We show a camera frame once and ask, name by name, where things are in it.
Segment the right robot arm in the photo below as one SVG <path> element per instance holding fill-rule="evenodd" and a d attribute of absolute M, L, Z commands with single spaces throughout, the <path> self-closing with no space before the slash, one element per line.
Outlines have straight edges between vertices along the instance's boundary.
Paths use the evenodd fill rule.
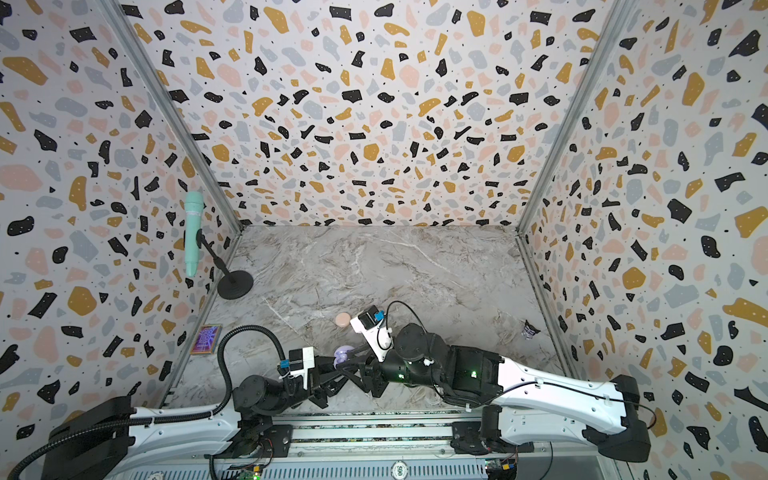
<path fill-rule="evenodd" d="M 597 383 L 551 374 L 494 352 L 449 345 L 416 323 L 391 339 L 377 327 L 364 335 L 367 346 L 335 351 L 336 369 L 356 367 L 362 390 L 374 397 L 399 383 L 429 387 L 448 405 L 480 410 L 470 447 L 475 455 L 563 441 L 593 445 L 618 461 L 642 463 L 650 456 L 638 383 L 629 375 Z"/>

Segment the purple earbud charging case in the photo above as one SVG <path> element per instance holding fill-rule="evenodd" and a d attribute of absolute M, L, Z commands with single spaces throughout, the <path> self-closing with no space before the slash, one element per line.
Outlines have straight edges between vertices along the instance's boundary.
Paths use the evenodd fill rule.
<path fill-rule="evenodd" d="M 333 366 L 337 368 L 339 365 L 353 359 L 355 357 L 355 348 L 353 346 L 344 345 L 338 347 L 334 351 Z"/>

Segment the pink earbud charging case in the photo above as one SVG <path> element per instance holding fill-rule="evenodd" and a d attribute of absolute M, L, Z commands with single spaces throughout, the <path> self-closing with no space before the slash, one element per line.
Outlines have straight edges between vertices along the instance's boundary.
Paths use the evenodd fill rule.
<path fill-rule="evenodd" d="M 335 317 L 334 323 L 340 328 L 346 328 L 351 323 L 351 316 L 349 313 L 342 312 Z"/>

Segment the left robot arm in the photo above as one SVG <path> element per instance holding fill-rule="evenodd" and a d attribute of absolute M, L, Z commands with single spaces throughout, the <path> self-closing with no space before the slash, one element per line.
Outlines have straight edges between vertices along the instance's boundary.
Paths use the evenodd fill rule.
<path fill-rule="evenodd" d="M 105 479 L 184 456 L 284 458 L 293 428 L 276 425 L 275 416 L 305 401 L 327 407 L 356 371 L 319 357 L 313 368 L 282 379 L 252 375 L 238 387 L 227 381 L 222 403 L 193 408 L 134 408 L 129 397 L 115 397 L 51 432 L 42 476 Z"/>

